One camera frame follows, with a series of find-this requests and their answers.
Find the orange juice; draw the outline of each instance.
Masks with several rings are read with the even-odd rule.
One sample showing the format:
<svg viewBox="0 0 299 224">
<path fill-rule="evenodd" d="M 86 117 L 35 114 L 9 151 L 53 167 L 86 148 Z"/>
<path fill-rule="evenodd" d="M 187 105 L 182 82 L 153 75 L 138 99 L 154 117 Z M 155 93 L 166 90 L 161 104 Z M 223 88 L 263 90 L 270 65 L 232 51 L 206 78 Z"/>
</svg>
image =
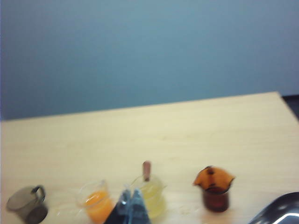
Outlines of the orange juice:
<svg viewBox="0 0 299 224">
<path fill-rule="evenodd" d="M 107 191 L 99 190 L 92 193 L 85 202 L 86 212 L 94 223 L 103 223 L 113 209 L 113 203 Z"/>
</svg>

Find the cup handle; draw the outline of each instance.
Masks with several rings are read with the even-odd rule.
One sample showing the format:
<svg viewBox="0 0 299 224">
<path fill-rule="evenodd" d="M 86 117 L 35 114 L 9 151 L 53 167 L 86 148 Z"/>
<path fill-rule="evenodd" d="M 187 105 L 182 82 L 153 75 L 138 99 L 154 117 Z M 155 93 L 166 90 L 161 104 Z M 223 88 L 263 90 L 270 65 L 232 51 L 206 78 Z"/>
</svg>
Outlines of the cup handle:
<svg viewBox="0 0 299 224">
<path fill-rule="evenodd" d="M 45 189 L 43 188 L 42 185 L 37 185 L 35 188 L 32 189 L 31 193 L 35 193 L 38 191 L 38 190 L 41 190 L 41 197 L 39 198 L 39 200 L 41 202 L 43 202 L 45 200 L 45 197 L 46 197 L 46 192 L 45 192 Z"/>
</svg>

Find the brown liquid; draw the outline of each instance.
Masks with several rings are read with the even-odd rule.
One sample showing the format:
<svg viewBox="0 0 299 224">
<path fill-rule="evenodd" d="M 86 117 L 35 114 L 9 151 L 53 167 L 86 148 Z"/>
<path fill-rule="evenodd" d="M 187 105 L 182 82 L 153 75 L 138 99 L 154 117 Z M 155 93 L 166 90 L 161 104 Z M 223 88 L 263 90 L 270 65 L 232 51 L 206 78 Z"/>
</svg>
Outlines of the brown liquid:
<svg viewBox="0 0 299 224">
<path fill-rule="evenodd" d="M 220 188 L 203 190 L 204 205 L 211 211 L 223 212 L 229 207 L 228 191 Z"/>
</svg>

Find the measuring cup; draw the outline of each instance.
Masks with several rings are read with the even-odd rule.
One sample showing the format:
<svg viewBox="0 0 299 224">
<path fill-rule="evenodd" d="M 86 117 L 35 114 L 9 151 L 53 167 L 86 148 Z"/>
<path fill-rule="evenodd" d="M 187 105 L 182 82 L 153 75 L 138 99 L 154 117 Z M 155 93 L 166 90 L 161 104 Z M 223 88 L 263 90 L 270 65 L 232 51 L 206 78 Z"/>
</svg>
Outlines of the measuring cup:
<svg viewBox="0 0 299 224">
<path fill-rule="evenodd" d="M 25 187 L 14 193 L 6 206 L 8 211 L 15 212 L 25 223 L 38 224 L 48 214 L 48 209 L 43 202 L 44 199 L 45 190 L 42 185 Z"/>
</svg>

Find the black object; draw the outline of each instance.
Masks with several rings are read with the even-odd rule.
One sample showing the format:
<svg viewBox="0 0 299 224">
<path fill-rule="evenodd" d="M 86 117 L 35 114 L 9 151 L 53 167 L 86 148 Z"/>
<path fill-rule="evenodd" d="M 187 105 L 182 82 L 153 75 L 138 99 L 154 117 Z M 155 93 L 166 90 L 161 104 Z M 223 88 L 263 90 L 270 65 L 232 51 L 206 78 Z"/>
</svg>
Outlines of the black object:
<svg viewBox="0 0 299 224">
<path fill-rule="evenodd" d="M 299 192 L 282 195 L 257 216 L 249 224 L 297 224 L 299 223 Z"/>
</svg>

